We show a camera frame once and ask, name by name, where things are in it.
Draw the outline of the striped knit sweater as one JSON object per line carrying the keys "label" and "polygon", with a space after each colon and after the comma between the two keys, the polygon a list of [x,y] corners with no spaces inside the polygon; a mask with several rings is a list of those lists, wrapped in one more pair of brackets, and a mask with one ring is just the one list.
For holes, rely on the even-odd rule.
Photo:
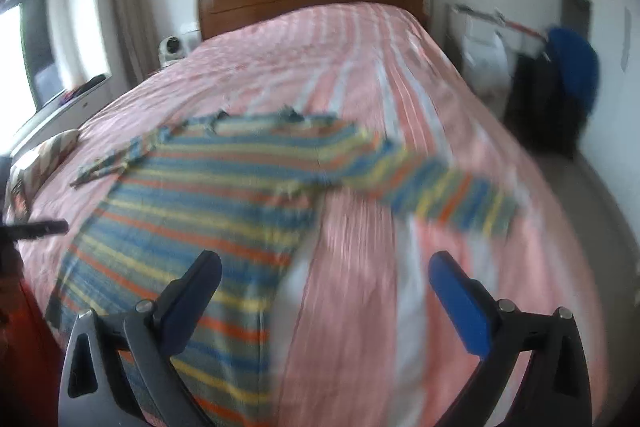
{"label": "striped knit sweater", "polygon": [[77,311],[127,310],[213,251],[222,277],[177,369],[225,426],[270,413],[269,315],[319,198],[334,188],[459,232],[502,237],[515,200],[481,176],[332,115],[294,110],[191,118],[82,166],[80,187],[115,183],[63,257],[44,316],[62,335]]}

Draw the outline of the striped throw pillow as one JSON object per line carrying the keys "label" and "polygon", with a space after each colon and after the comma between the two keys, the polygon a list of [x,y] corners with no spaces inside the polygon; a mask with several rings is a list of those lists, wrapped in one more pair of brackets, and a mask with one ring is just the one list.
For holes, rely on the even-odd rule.
{"label": "striped throw pillow", "polygon": [[8,197],[14,213],[29,213],[32,201],[50,178],[75,150],[81,132],[63,131],[25,153],[11,168]]}

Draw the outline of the white drawer cabinet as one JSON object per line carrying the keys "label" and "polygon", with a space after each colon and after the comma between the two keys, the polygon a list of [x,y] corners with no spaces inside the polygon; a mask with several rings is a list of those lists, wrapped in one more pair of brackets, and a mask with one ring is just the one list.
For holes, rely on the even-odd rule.
{"label": "white drawer cabinet", "polygon": [[8,145],[2,145],[1,153],[17,158],[61,132],[79,129],[113,101],[111,84],[111,77],[105,77],[101,82],[90,81],[89,88],[80,95],[64,105],[56,104],[54,109],[47,109],[43,116],[38,116],[18,132]]}

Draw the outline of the pink striped bed cover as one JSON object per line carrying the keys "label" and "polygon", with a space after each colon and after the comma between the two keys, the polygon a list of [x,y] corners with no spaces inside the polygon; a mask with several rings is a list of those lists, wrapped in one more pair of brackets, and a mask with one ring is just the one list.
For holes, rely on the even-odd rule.
{"label": "pink striped bed cover", "polygon": [[533,159],[408,12],[315,6],[204,41],[90,118],[32,201],[46,331],[224,274],[175,367],[223,426],[431,426],[472,374],[427,282],[449,251],[522,310],[574,313],[592,408],[601,305]]}

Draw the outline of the white small fan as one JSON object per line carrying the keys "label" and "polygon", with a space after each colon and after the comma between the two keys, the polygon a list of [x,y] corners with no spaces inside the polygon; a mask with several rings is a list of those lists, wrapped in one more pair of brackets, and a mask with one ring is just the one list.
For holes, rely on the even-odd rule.
{"label": "white small fan", "polygon": [[169,36],[163,39],[158,46],[158,60],[160,67],[164,68],[174,64],[188,55],[183,41],[177,36]]}

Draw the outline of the black garment on rack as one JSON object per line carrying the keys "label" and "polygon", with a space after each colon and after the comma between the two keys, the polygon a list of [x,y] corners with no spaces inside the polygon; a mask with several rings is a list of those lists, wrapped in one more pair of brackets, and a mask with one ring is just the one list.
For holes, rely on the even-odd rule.
{"label": "black garment on rack", "polygon": [[573,159],[586,120],[555,62],[544,53],[518,57],[502,121],[526,150]]}

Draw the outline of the blue garment on rack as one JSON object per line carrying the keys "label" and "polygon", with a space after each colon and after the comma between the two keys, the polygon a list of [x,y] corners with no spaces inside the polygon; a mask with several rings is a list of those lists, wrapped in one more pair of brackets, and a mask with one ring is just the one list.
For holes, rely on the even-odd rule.
{"label": "blue garment on rack", "polygon": [[560,26],[549,29],[546,51],[558,68],[567,95],[589,114],[596,105],[600,81],[596,51],[576,31]]}

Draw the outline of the white plastic bag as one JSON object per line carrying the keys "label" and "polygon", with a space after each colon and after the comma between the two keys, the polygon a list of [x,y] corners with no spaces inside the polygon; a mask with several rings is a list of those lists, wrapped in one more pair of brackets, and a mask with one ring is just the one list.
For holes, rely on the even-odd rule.
{"label": "white plastic bag", "polygon": [[498,31],[481,39],[462,38],[462,77],[480,98],[508,90],[509,59]]}

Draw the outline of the white side desk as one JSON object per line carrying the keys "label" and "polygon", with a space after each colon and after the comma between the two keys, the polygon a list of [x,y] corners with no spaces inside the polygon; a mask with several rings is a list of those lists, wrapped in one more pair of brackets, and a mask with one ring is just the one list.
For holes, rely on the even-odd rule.
{"label": "white side desk", "polygon": [[538,31],[506,18],[499,10],[492,12],[458,3],[446,9],[446,37],[462,46],[465,39],[491,43],[498,35],[508,51],[533,53],[547,42],[544,31]]}

